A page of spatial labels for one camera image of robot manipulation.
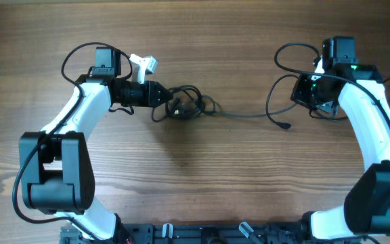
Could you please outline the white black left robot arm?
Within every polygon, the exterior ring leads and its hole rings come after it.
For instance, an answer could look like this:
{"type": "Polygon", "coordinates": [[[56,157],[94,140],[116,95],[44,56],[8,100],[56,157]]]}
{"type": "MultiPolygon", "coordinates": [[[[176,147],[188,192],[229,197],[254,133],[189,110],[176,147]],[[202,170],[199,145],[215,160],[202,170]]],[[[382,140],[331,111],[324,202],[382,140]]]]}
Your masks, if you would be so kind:
{"type": "Polygon", "coordinates": [[[57,117],[40,131],[26,132],[19,140],[20,170],[12,190],[16,214],[33,224],[70,222],[84,243],[132,243],[119,216],[94,196],[95,178],[87,140],[113,104],[132,115],[134,107],[156,108],[173,96],[157,81],[146,80],[156,70],[152,56],[127,55],[96,43],[95,64],[77,80],[74,91],[57,117]],[[34,220],[22,213],[19,200],[47,215],[34,220]]]}

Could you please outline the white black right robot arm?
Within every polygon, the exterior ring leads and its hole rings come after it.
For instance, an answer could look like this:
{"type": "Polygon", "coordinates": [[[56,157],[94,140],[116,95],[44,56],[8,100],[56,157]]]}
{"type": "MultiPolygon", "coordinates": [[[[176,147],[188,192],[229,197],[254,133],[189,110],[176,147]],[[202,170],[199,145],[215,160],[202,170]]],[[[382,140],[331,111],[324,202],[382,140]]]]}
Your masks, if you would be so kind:
{"type": "Polygon", "coordinates": [[[352,37],[323,42],[313,73],[301,74],[291,99],[312,112],[341,107],[357,138],[365,172],[340,207],[310,215],[318,240],[390,235],[390,108],[377,67],[360,64],[352,37]]]}

